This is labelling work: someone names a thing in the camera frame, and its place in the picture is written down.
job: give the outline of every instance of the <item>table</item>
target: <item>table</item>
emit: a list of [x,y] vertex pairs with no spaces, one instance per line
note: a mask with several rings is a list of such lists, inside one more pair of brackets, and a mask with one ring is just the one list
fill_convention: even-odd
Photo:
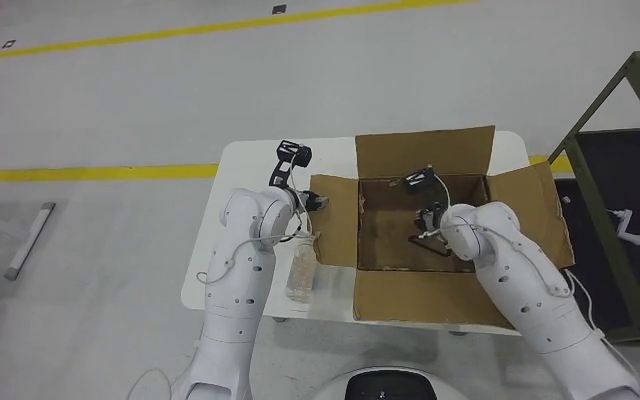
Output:
[[[307,168],[293,170],[292,176],[299,190],[308,189],[310,177],[315,174],[358,177],[354,137],[291,140],[303,143],[313,151],[313,158]],[[277,163],[276,148],[279,143],[280,140],[238,141],[224,149],[182,286],[181,298],[185,307],[204,310],[204,285],[196,280],[196,273],[207,271],[213,246],[224,229],[218,219],[220,207],[228,200],[234,188],[241,187],[259,192],[267,187],[271,172]],[[493,140],[488,175],[497,175],[528,165],[529,159],[522,138],[513,132],[497,131]],[[293,232],[297,223],[297,220],[292,219],[287,232]],[[277,262],[271,292],[264,309],[265,316],[276,319],[303,318],[416,326],[459,332],[518,334],[512,330],[484,325],[356,321],[353,319],[353,268],[321,266],[316,272],[317,285],[314,286],[310,303],[292,301],[285,295],[285,287],[296,245],[296,241],[292,240],[275,247]]]

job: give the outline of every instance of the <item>cardboard box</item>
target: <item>cardboard box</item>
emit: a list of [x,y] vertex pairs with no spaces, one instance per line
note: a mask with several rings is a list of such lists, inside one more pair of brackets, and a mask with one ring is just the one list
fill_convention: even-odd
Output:
[[311,214],[318,260],[357,268],[354,318],[376,321],[480,324],[510,327],[478,283],[473,267],[410,244],[415,211],[426,198],[394,182],[433,165],[452,204],[502,201],[518,215],[522,233],[559,268],[573,251],[548,164],[487,176],[493,126],[451,131],[356,136],[359,179],[311,177],[311,189],[329,196]]

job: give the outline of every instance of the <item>yellow stripe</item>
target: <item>yellow stripe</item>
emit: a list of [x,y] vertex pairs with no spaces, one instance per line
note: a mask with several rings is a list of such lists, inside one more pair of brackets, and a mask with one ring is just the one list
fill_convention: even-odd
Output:
[[213,178],[218,165],[0,170],[0,182],[132,181]]
[[[529,162],[531,164],[538,164],[541,162],[547,161],[549,156],[531,156],[529,157]],[[571,174],[573,173],[573,169],[571,168],[571,163],[569,162],[569,158],[565,155],[561,155],[556,158],[556,161],[551,164],[551,172],[554,174]]]
[[90,39],[80,42],[57,43],[26,49],[0,51],[0,58],[20,57],[32,54],[54,53],[58,51],[77,50],[86,47],[113,46],[116,44],[142,42],[147,40],[168,39],[177,36],[204,35],[215,32],[235,31],[240,29],[259,28],[265,26],[294,24],[320,19],[348,17],[388,11],[405,10],[410,8],[434,7],[471,3],[479,0],[400,0],[387,4],[369,4],[362,6],[338,8],[334,10],[311,11],[301,14],[275,15],[265,18],[245,21],[223,22],[218,24],[192,26],[187,28],[169,29],[157,32],[138,33],[133,35],[114,36],[102,39]]

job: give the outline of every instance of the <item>black panel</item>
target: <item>black panel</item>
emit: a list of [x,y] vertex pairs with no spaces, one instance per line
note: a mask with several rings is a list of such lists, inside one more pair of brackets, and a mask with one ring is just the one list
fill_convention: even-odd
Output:
[[[585,133],[576,138],[605,207],[632,210],[627,232],[640,234],[640,130]],[[617,228],[618,220],[612,221]],[[627,241],[622,246],[640,282],[640,246]]]
[[[631,326],[627,307],[608,267],[578,183],[575,180],[557,180],[556,187],[561,199],[567,196],[571,200],[569,204],[562,202],[562,212],[576,258],[576,264],[570,270],[589,290],[596,325],[605,333],[611,329]],[[587,298],[579,288],[576,289],[575,297],[586,318]]]
[[436,400],[431,382],[406,371],[372,371],[349,380],[345,400]]

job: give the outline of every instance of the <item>wire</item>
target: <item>wire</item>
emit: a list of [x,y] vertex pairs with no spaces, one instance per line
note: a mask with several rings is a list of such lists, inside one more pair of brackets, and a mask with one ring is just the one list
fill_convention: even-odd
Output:
[[569,270],[565,270],[565,273],[569,277],[570,281],[577,283],[578,286],[580,286],[580,289],[582,289],[582,293],[584,293],[585,297],[587,298],[587,318],[589,319],[589,325],[591,325],[591,329],[597,330],[598,327],[596,327],[596,323],[593,322],[593,300],[591,300],[591,295],[589,294],[589,291],[587,290],[587,288],[584,287],[582,282],[580,282],[580,280],[573,274],[573,272]]
[[[470,227],[470,228],[475,228],[475,229],[482,229],[483,231],[489,231],[491,233],[493,233],[494,235],[498,236],[499,238],[506,240],[509,244],[511,244],[512,247],[514,247],[515,242],[511,239],[509,239],[508,237],[506,237],[505,235],[503,235],[502,233],[496,231],[495,229],[491,229],[491,228],[487,228],[486,226],[482,226],[482,225],[477,225],[477,224],[454,224],[454,225],[447,225],[444,227],[440,227],[439,229],[433,231],[431,233],[431,236],[435,235],[438,232],[441,232],[443,229],[450,229],[450,228],[456,228],[456,227]],[[538,274],[538,277],[540,278],[540,280],[542,281],[542,283],[545,286],[545,289],[547,290],[547,293],[549,293],[551,296],[554,297],[560,297],[560,298],[568,298],[573,296],[573,292],[569,291],[566,294],[559,294],[557,292],[555,292],[554,290],[551,289],[551,285],[549,285],[547,283],[547,281],[544,279],[544,276],[542,276],[542,273],[540,272],[540,270],[538,270],[538,268],[536,267],[536,264],[533,262],[533,260],[531,258],[529,258],[526,254],[520,252],[520,254],[522,254],[522,256],[529,262],[529,264],[531,264],[531,266],[533,267],[533,270],[536,271],[536,274]]]
[[445,193],[447,194],[447,209],[445,210],[445,213],[448,212],[449,216],[451,216],[451,196],[449,195],[449,188],[444,184],[444,181],[440,178],[440,176],[438,176],[438,174],[434,173],[433,176],[435,176],[436,179],[440,182],[440,184],[444,188]]
[[629,362],[629,360],[624,355],[622,355],[620,350],[616,349],[611,344],[611,342],[607,340],[602,330],[600,330],[596,326],[595,322],[593,321],[593,300],[591,299],[591,295],[589,294],[589,291],[587,290],[586,287],[584,287],[582,282],[580,282],[580,279],[578,279],[578,277],[573,274],[573,272],[569,270],[565,270],[565,272],[569,277],[570,281],[577,283],[578,286],[580,286],[580,289],[582,290],[585,297],[587,298],[587,319],[589,320],[589,325],[591,326],[591,329],[593,329],[600,336],[600,340],[602,340],[602,342],[609,348],[609,350],[614,354],[614,356],[618,358],[618,360],[621,361],[626,366],[626,368],[629,370],[629,372],[633,374],[633,377],[636,378],[636,380],[638,381],[638,384],[640,385],[640,375],[638,375],[638,371],[635,369],[633,364],[631,364],[631,362]]
[[282,238],[300,238],[300,239],[305,239],[305,238],[309,238],[312,237],[311,235],[307,234],[306,232],[303,232],[303,234],[293,234],[293,235],[275,235],[275,236],[265,236],[265,237],[261,237],[261,238],[253,238],[253,239],[247,239],[245,241],[242,241],[240,243],[238,243],[238,245],[236,246],[235,249],[233,249],[233,253],[231,253],[231,257],[229,257],[228,259],[225,260],[224,262],[224,266],[225,271],[222,273],[222,275],[220,275],[219,277],[217,277],[216,279],[212,279],[210,281],[208,280],[203,280],[202,278],[200,278],[200,275],[207,275],[206,272],[204,271],[200,271],[196,273],[196,279],[198,280],[198,282],[204,284],[204,285],[210,285],[212,283],[216,283],[216,282],[220,282],[225,276],[227,276],[227,274],[229,273],[229,271],[231,270],[231,268],[233,268],[235,266],[235,256],[236,253],[238,252],[238,249],[249,242],[261,242],[263,240],[270,240],[270,239],[282,239]]
[[127,393],[126,400],[130,400],[131,399],[131,395],[133,394],[133,391],[136,389],[136,387],[138,386],[140,381],[145,376],[149,375],[152,372],[158,372],[160,375],[162,375],[162,377],[164,378],[164,381],[167,383],[167,391],[169,393],[169,400],[171,400],[173,398],[173,395],[171,394],[171,381],[169,380],[169,377],[167,376],[167,374],[163,370],[161,370],[160,368],[150,368],[150,369],[144,371],[144,373],[142,375],[140,375],[140,377],[134,382],[134,384],[131,386],[131,389],[129,389],[129,393]]
[[[300,203],[300,206],[302,207],[302,210],[305,212],[305,214],[307,214],[307,222],[309,222],[309,236],[311,236],[313,234],[313,224],[311,223],[311,218],[309,217],[309,212],[307,211],[307,208],[304,206],[304,203],[302,202],[302,199],[300,198],[300,195],[298,194],[298,188],[296,187],[296,181],[295,181],[295,179],[293,179],[293,161],[296,159],[296,156],[297,156],[297,154],[293,155],[293,157],[291,158],[291,163],[289,164],[289,178],[291,178],[291,185],[293,186],[293,191],[295,192],[296,197],[298,198],[298,202]],[[298,219],[300,220],[300,224],[302,225],[302,219],[300,218],[300,212],[298,212],[298,210],[295,210],[295,214],[298,216]]]

